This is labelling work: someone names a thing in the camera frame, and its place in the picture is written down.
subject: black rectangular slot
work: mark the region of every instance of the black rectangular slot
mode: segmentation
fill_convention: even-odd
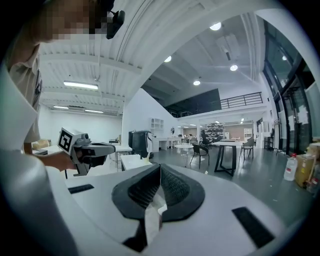
[[[75,194],[75,193],[79,193],[79,192],[83,192],[83,191],[91,190],[91,189],[94,189],[94,186],[92,186],[90,184],[68,188],[70,194]]]
[[[232,212],[258,248],[265,246],[275,238],[246,207],[233,209]]]

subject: fluorescent light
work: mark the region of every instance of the fluorescent light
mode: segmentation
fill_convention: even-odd
[[[65,109],[68,110],[69,108],[67,106],[53,106],[56,109]]]
[[[165,60],[164,60],[164,62],[170,62],[171,61],[171,56],[169,56],[168,58],[166,58]]]
[[[221,28],[221,22],[218,22],[210,27],[211,30],[217,31]]]
[[[86,111],[86,112],[92,112],[92,113],[103,113],[103,111],[88,110],[88,109],[85,109],[84,111]]]
[[[231,67],[230,67],[230,70],[231,71],[236,71],[238,69],[238,66],[237,65],[232,65]]]
[[[94,89],[98,90],[98,85],[95,84],[87,84],[87,83],[81,83],[81,82],[63,82],[65,86],[73,86],[73,87],[81,87],[81,88],[88,88],[88,89]]]

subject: gray floor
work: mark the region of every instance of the gray floor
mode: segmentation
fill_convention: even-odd
[[[208,157],[203,157],[199,169],[199,157],[193,156],[193,150],[189,152],[188,168],[226,179],[238,184],[244,190],[268,205],[283,221],[289,226],[295,221],[303,218],[311,204],[313,196],[306,190],[300,188],[294,181],[283,179],[287,158],[279,153],[257,148],[254,150],[254,159],[241,156],[239,160],[240,149],[237,148],[237,165],[234,176],[231,177],[225,172],[214,172],[219,149],[213,147],[209,150],[210,165]],[[186,154],[181,149],[171,149],[167,151],[160,150],[154,153],[151,162],[159,164],[171,164],[184,167],[184,160],[181,154]],[[232,163],[232,150],[226,148],[223,158],[223,165],[230,168]]]

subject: beige shirt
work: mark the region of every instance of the beige shirt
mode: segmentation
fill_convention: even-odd
[[[34,48],[32,56],[26,62],[16,63],[8,70],[14,84],[37,112],[39,110],[39,99],[42,90],[42,79],[39,71],[39,47],[40,45]],[[37,117],[24,143],[32,143],[38,140],[40,140],[40,135]]]

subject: person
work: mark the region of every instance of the person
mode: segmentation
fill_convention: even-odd
[[[36,111],[39,110],[42,90],[38,57],[40,44],[63,39],[70,34],[93,34],[101,28],[101,22],[108,17],[113,6],[114,0],[46,1],[37,15],[23,25],[7,51],[5,63],[13,82]],[[32,155],[32,142],[39,139],[36,119],[25,138],[24,152]],[[69,155],[63,151],[34,156],[45,166],[55,167],[60,171],[75,169]]]

